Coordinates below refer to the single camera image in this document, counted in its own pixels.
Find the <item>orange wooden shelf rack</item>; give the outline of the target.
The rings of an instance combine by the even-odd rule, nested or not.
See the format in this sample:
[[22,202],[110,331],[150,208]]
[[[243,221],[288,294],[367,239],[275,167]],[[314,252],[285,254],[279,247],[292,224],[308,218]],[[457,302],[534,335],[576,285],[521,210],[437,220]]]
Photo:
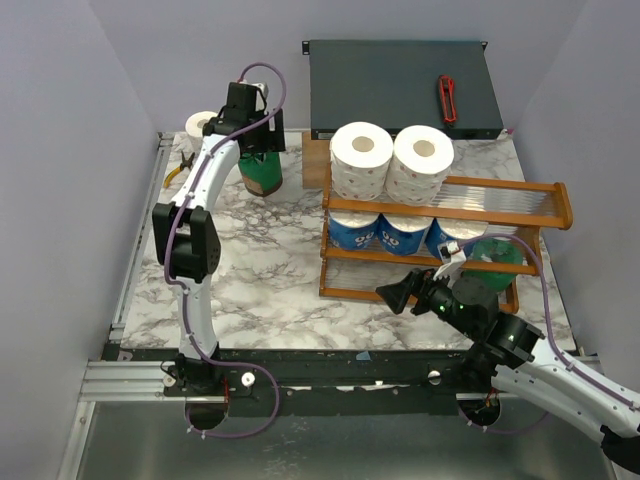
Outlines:
[[386,195],[347,200],[324,180],[324,225],[319,293],[323,297],[379,301],[376,283],[413,267],[438,268],[439,247],[450,239],[499,235],[505,247],[470,253],[462,270],[484,277],[540,275],[534,258],[544,228],[569,229],[573,211],[566,186],[450,176],[427,206],[397,203]]

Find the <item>white red-dotted paper roll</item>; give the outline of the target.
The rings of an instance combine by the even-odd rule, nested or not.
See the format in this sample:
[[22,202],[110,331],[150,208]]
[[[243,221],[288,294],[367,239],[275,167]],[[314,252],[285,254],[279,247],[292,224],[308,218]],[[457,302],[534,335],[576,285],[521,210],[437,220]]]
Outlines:
[[352,122],[340,127],[329,145],[334,190],[347,200],[379,197],[393,149],[391,135],[377,125]]

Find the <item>blue object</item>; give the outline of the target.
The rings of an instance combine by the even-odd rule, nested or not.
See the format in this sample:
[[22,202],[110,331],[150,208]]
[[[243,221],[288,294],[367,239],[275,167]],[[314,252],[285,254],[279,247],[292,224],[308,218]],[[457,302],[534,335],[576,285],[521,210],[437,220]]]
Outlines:
[[331,244],[343,250],[362,250],[376,237],[379,215],[371,212],[330,210],[328,233]]

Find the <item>blue paper roll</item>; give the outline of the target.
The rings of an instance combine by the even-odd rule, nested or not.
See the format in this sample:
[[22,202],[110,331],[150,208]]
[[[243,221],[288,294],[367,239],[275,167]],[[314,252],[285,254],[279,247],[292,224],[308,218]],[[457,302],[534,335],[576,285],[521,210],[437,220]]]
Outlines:
[[425,237],[425,245],[429,253],[440,259],[439,245],[447,241],[469,240],[486,233],[489,224],[481,221],[435,218]]

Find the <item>plain white paper roll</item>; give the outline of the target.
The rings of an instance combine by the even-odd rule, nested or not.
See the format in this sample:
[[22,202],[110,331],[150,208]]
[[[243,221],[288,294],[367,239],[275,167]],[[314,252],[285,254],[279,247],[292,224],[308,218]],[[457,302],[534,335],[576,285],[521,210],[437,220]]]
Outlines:
[[200,111],[192,114],[185,122],[185,131],[193,151],[198,154],[202,149],[204,125],[218,115],[216,111]]

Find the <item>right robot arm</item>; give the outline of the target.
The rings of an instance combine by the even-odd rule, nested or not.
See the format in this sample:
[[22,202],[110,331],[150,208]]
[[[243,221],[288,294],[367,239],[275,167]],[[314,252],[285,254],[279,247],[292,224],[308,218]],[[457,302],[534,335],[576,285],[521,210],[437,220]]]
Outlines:
[[474,277],[454,284],[432,270],[412,270],[397,283],[379,286],[377,295],[401,313],[432,312],[471,340],[460,379],[469,390],[489,385],[563,419],[599,443],[618,466],[639,471],[639,395],[553,346],[528,321],[504,312],[496,293]]

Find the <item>green paper roll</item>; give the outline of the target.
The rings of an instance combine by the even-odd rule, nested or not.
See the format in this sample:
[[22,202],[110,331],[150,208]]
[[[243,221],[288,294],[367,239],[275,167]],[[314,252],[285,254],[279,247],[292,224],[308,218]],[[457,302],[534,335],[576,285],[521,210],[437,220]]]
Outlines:
[[[496,238],[476,242],[471,251],[470,259],[485,263],[523,264],[523,255],[516,246],[508,241],[498,240]],[[488,287],[498,293],[504,291],[516,277],[516,275],[512,273],[481,270],[465,270],[463,275],[482,280]]]

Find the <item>small green object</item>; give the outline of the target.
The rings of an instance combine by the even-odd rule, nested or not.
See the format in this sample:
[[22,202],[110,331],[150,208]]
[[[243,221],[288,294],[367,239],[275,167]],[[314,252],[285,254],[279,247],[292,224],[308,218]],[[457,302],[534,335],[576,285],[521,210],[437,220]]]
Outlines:
[[282,168],[278,152],[242,154],[238,168],[246,190],[252,195],[266,197],[282,185]]

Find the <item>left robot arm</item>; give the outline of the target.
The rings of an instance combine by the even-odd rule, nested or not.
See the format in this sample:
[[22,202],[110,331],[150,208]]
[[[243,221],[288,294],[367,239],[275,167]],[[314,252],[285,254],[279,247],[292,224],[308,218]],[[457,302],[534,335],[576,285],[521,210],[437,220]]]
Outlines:
[[226,104],[202,126],[202,144],[189,176],[168,203],[152,211],[159,263],[178,298],[181,341],[172,375],[201,395],[222,384],[219,342],[211,315],[211,280],[221,258],[212,211],[244,154],[284,149],[283,114],[268,113],[267,87],[229,84]]

